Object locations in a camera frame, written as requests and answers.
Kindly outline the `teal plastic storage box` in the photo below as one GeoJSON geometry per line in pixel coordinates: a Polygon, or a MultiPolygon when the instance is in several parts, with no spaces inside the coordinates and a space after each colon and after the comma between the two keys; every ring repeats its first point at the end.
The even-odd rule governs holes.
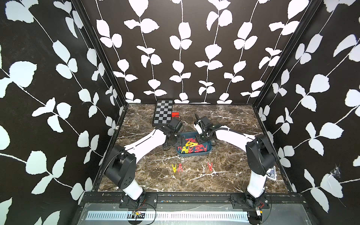
{"type": "Polygon", "coordinates": [[[200,144],[196,139],[197,132],[180,133],[181,145],[176,147],[176,152],[181,157],[202,156],[212,151],[211,141],[200,144]]]}

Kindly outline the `red clothespin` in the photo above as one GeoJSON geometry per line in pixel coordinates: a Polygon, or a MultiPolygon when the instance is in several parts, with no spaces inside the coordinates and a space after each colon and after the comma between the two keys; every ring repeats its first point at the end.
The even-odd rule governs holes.
{"type": "Polygon", "coordinates": [[[213,172],[213,171],[214,171],[214,169],[213,169],[213,163],[209,163],[209,162],[208,162],[208,169],[209,169],[210,172],[213,172]]]}
{"type": "Polygon", "coordinates": [[[182,164],[179,164],[179,166],[178,166],[178,172],[179,172],[179,173],[180,173],[180,172],[183,172],[182,164]]]}

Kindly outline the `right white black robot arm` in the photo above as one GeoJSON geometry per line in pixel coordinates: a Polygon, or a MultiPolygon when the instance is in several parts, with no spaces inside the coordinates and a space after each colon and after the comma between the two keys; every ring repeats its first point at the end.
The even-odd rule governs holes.
{"type": "Polygon", "coordinates": [[[199,143],[217,139],[246,152],[248,166],[251,169],[246,198],[258,200],[265,191],[268,171],[276,163],[276,153],[269,139],[263,134],[251,136],[221,124],[213,124],[206,116],[200,118],[196,113],[195,118],[194,127],[197,130],[196,139],[199,143]]]}

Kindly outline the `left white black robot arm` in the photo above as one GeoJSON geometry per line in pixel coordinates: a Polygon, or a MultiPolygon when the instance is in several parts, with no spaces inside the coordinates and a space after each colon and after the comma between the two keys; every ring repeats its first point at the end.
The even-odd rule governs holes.
{"type": "Polygon", "coordinates": [[[139,202],[145,195],[144,190],[135,180],[139,160],[160,145],[179,147],[184,143],[185,136],[165,127],[156,128],[132,144],[113,147],[106,161],[104,174],[130,199],[139,202]]]}

